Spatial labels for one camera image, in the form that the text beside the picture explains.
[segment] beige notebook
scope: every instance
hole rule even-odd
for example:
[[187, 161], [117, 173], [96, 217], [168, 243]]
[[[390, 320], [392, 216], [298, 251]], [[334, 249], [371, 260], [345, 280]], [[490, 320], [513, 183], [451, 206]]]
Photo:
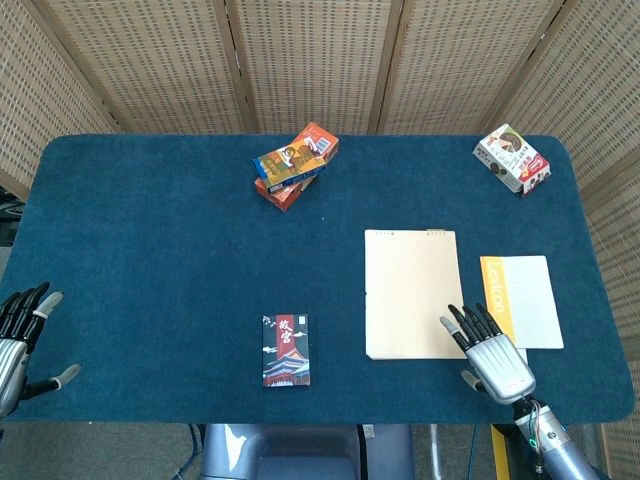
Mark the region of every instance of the beige notebook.
[[462, 307], [456, 235], [365, 230], [366, 350], [374, 360], [464, 358], [440, 323]]

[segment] yellow stripe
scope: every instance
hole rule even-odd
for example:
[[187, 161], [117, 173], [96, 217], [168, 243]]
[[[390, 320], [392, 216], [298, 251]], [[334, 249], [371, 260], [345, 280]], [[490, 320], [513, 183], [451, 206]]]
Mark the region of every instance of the yellow stripe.
[[493, 458], [496, 463], [496, 480], [510, 480], [504, 436], [493, 426], [491, 427], [491, 443], [493, 443]]
[[502, 257], [480, 257], [487, 309], [513, 343], [516, 342]]

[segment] robotic hand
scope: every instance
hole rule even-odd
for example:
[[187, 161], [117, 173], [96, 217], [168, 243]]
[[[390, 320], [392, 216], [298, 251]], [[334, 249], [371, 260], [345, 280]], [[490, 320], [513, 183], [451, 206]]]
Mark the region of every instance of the robotic hand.
[[27, 383], [31, 353], [46, 319], [62, 300], [62, 293], [54, 292], [38, 305], [48, 289], [47, 282], [16, 292], [0, 306], [0, 419], [11, 414], [20, 400], [59, 390], [80, 371], [80, 365], [71, 365], [49, 380]]
[[476, 306], [480, 316], [466, 306], [462, 314], [449, 305], [459, 327], [440, 317], [478, 375], [464, 370], [462, 378], [474, 390], [487, 392], [496, 402], [513, 407], [514, 422], [536, 452], [538, 474], [546, 470], [554, 480], [597, 480], [599, 477], [551, 409], [533, 397], [536, 379], [511, 339], [484, 306]]

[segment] blue felt mat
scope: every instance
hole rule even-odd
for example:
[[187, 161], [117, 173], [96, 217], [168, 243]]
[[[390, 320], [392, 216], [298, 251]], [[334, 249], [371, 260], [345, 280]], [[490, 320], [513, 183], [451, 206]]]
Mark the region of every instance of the blue felt mat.
[[[457, 234], [467, 302], [481, 255], [546, 255], [565, 349], [531, 351], [538, 395], [564, 422], [630, 412], [629, 372], [565, 148], [530, 141], [552, 177], [512, 195], [475, 136], [341, 138], [287, 213], [258, 196], [251, 159], [290, 137], [83, 135], [45, 151], [2, 284], [65, 292], [30, 368], [81, 374], [15, 419], [167, 422], [509, 422], [463, 361], [372, 361], [364, 349], [364, 230]], [[262, 315], [308, 313], [308, 388], [261, 386]]]

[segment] table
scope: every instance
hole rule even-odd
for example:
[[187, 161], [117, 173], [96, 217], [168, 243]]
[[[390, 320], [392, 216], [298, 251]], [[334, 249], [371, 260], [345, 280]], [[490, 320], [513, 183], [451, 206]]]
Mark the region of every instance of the table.
[[[546, 255], [565, 349], [530, 351], [536, 394], [567, 423], [633, 406], [569, 155], [531, 136], [552, 177], [512, 195], [478, 136], [343, 136], [330, 168], [282, 213], [251, 159], [290, 136], [79, 135], [53, 141], [0, 293], [50, 280], [65, 299], [30, 378], [81, 363], [14, 420], [508, 423], [462, 381], [464, 361], [372, 361], [364, 230], [456, 231], [466, 302], [481, 255]], [[263, 389], [263, 314], [308, 313], [308, 388]]]

